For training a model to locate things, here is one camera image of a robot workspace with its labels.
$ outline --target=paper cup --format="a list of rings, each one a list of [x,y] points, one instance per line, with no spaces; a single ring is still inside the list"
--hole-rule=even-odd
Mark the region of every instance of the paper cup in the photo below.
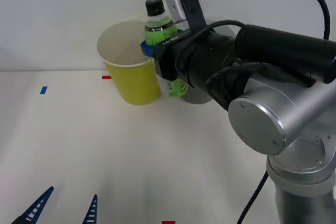
[[[144,56],[145,22],[129,20],[106,29],[98,39],[97,50],[121,96],[134,105],[145,105],[160,95],[152,59]]]

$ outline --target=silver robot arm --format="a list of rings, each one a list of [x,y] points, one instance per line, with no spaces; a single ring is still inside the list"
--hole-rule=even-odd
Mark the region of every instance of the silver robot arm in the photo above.
[[[317,1],[324,40],[234,20],[207,25],[198,0],[166,0],[174,21],[187,21],[190,29],[158,44],[152,55],[157,74],[210,95],[228,110],[237,135],[268,155],[281,224],[336,223],[336,42],[327,41],[330,15],[325,1]],[[213,31],[222,25],[241,30],[236,38]],[[258,67],[245,71],[247,62],[279,67],[288,80],[299,74],[324,83],[279,81],[261,75]],[[235,74],[237,66],[242,72]]]
[[[336,223],[336,81],[303,88],[255,74],[228,113],[241,140],[268,155],[281,223]]]

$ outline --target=table surface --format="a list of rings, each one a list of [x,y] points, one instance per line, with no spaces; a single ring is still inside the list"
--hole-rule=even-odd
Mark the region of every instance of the table surface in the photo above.
[[[100,224],[236,223],[265,155],[236,136],[215,102],[133,106],[105,74],[0,73],[1,223],[50,186],[38,223],[82,223],[95,194]],[[270,179],[244,223],[279,223]]]

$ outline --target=cup rim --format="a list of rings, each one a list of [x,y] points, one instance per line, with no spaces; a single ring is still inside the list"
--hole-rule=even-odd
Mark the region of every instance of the cup rim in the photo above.
[[[144,61],[141,62],[141,63],[132,64],[132,65],[120,65],[120,64],[111,63],[111,62],[105,60],[101,55],[99,55],[99,57],[100,57],[101,60],[104,61],[105,63],[107,63],[107,64],[109,64],[109,65],[112,65],[112,66],[115,66],[115,67],[118,67],[118,68],[135,68],[135,67],[140,67],[140,66],[143,66],[143,65],[147,64],[148,62],[152,61],[151,58],[148,58],[148,60],[144,60]]]

